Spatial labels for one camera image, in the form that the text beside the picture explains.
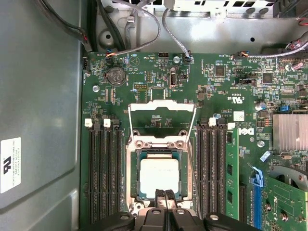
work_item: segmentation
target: white label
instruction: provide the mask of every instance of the white label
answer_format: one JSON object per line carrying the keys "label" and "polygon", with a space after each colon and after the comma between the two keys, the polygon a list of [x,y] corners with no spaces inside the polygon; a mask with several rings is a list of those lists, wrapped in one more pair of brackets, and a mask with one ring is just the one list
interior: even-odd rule
{"label": "white label", "polygon": [[1,141],[0,193],[21,183],[21,138]]}
{"label": "white label", "polygon": [[239,135],[247,135],[247,134],[253,136],[255,134],[255,130],[253,128],[248,128],[248,129],[239,128]]}
{"label": "white label", "polygon": [[233,120],[234,121],[245,121],[245,112],[233,112]]}

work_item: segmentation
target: heatsink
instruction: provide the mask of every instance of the heatsink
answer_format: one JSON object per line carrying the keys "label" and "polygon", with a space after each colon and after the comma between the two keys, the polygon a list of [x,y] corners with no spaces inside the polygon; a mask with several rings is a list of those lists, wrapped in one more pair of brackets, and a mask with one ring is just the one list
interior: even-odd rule
{"label": "heatsink", "polygon": [[273,147],[279,151],[308,150],[308,115],[273,115]]}

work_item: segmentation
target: gray metal panel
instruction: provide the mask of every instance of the gray metal panel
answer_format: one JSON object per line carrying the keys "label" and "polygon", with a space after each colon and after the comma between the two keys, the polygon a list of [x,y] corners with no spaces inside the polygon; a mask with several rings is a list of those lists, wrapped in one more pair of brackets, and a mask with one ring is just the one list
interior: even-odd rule
{"label": "gray metal panel", "polygon": [[308,149],[308,115],[273,115],[273,146],[279,151]]}
{"label": "gray metal panel", "polygon": [[[81,1],[49,0],[78,25]],[[0,194],[0,230],[78,226],[80,45],[31,0],[0,1],[0,140],[21,137],[21,184]]]}

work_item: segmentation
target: microchip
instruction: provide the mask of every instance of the microchip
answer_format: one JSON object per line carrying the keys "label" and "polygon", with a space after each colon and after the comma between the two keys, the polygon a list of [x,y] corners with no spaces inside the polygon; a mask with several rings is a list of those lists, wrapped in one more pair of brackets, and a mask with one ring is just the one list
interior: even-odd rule
{"label": "microchip", "polygon": [[94,131],[99,131],[99,130],[101,130],[101,125],[100,124],[94,124],[93,129],[94,129]]}
{"label": "microchip", "polygon": [[227,142],[232,143],[232,132],[227,133]]}
{"label": "microchip", "polygon": [[273,82],[273,73],[263,74],[263,84],[271,84]]}
{"label": "microchip", "polygon": [[232,200],[233,200],[233,195],[231,192],[227,192],[227,200],[232,204]]}
{"label": "microchip", "polygon": [[224,66],[215,66],[215,76],[224,77],[225,76],[225,67]]}
{"label": "microchip", "polygon": [[197,98],[198,98],[198,100],[204,100],[205,99],[205,94],[204,93],[198,93]]}
{"label": "microchip", "polygon": [[204,102],[203,101],[198,101],[197,105],[198,105],[198,107],[202,107],[202,106],[204,106]]}
{"label": "microchip", "polygon": [[228,166],[227,166],[227,173],[229,174],[229,175],[231,175],[232,176],[232,165],[229,165],[228,164]]}

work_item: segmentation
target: black cable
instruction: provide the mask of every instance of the black cable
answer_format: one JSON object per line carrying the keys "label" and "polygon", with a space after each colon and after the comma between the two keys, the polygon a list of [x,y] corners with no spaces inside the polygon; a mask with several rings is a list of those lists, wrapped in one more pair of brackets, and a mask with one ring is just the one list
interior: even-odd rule
{"label": "black cable", "polygon": [[87,13],[87,29],[89,31],[89,40],[92,44],[93,51],[98,51],[96,40],[96,17],[97,17],[97,3],[96,0],[88,0]]}
{"label": "black cable", "polygon": [[78,39],[86,51],[92,51],[88,36],[83,28],[72,25],[61,18],[46,0],[35,0],[35,4],[50,21],[57,24],[65,33]]}
{"label": "black cable", "polygon": [[109,30],[112,38],[114,39],[115,47],[117,48],[118,51],[124,51],[125,50],[125,44],[124,44],[124,41],[122,39],[122,36],[121,36],[119,30],[117,29],[116,25],[111,20],[110,16],[108,15],[105,8],[103,7],[101,0],[96,0],[96,2],[97,2],[98,9],[100,10],[101,16],[102,16],[106,26],[108,27],[108,30]]}

